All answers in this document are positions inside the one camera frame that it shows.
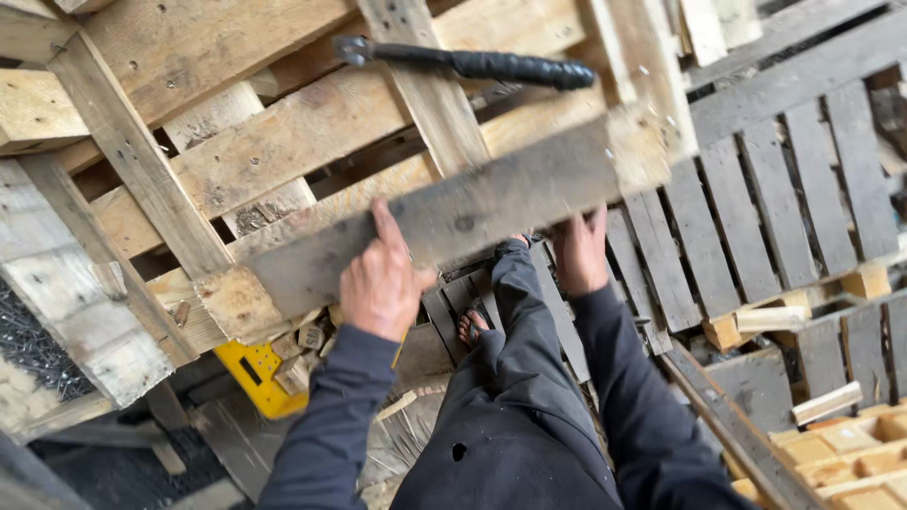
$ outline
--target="black long-sleeve shirt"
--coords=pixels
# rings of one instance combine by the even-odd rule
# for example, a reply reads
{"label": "black long-sleeve shirt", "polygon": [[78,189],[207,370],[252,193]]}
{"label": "black long-sleeve shirt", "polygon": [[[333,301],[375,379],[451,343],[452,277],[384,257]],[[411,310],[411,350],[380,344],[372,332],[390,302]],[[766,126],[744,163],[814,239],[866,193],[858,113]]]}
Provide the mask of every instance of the black long-sleeve shirt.
{"label": "black long-sleeve shirt", "polygon": [[[751,508],[730,488],[693,416],[643,356],[610,288],[572,302],[622,503],[629,509]],[[259,509],[365,508],[355,494],[369,423],[394,383],[398,345],[341,328],[313,374],[305,415],[288,432]],[[524,408],[469,406],[434,435],[394,508],[619,508],[578,456]],[[453,445],[467,445],[452,456]]]}

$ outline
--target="pile of nails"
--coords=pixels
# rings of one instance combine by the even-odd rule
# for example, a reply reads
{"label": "pile of nails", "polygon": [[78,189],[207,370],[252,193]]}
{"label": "pile of nails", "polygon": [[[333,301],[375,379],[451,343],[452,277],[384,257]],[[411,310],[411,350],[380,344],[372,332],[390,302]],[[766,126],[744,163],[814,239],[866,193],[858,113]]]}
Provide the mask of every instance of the pile of nails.
{"label": "pile of nails", "polygon": [[0,353],[5,361],[32,374],[36,387],[55,391],[61,402],[94,390],[66,351],[3,280],[0,280]]}

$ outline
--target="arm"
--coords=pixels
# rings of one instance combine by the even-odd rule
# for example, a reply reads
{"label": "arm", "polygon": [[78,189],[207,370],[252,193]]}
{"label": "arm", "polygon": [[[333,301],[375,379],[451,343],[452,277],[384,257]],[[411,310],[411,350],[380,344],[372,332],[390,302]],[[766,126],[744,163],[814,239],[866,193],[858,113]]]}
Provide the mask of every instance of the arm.
{"label": "arm", "polygon": [[599,393],[600,419],[627,508],[751,508],[727,482],[693,415],[642,354],[627,306],[608,286],[606,212],[574,218],[558,239],[561,286]]}
{"label": "arm", "polygon": [[372,202],[377,239],[340,276],[346,318],[336,345],[312,374],[305,414],[278,452],[260,509],[365,508],[356,478],[368,427],[394,384],[391,364],[419,313],[435,270],[415,270],[384,201]]}
{"label": "arm", "polygon": [[368,427],[394,384],[400,344],[343,326],[312,374],[305,415],[287,432],[258,509],[365,508],[356,478]]}

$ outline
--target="black taped handle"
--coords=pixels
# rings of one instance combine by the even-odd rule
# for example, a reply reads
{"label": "black taped handle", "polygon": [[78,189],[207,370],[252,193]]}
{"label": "black taped handle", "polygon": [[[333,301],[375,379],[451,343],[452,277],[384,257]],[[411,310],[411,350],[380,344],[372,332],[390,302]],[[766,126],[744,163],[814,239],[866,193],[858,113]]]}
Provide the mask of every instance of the black taped handle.
{"label": "black taped handle", "polygon": [[447,52],[408,44],[376,44],[373,57],[420,65],[450,66],[463,78],[531,83],[570,91],[591,87],[595,72],[579,62],[493,52]]}
{"label": "black taped handle", "polygon": [[464,78],[532,83],[570,91],[591,87],[595,72],[579,62],[488,52],[449,52],[451,65]]}

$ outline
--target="person's left hand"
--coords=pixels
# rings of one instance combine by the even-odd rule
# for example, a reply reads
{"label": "person's left hand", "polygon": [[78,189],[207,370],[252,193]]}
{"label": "person's left hand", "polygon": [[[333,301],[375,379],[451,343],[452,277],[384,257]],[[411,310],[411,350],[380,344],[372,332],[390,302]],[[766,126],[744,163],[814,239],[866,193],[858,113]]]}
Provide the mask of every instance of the person's left hand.
{"label": "person's left hand", "polygon": [[400,342],[419,313],[422,292],[437,281],[436,270],[415,270],[409,248],[387,202],[372,201],[378,237],[340,275],[340,308],[347,323]]}

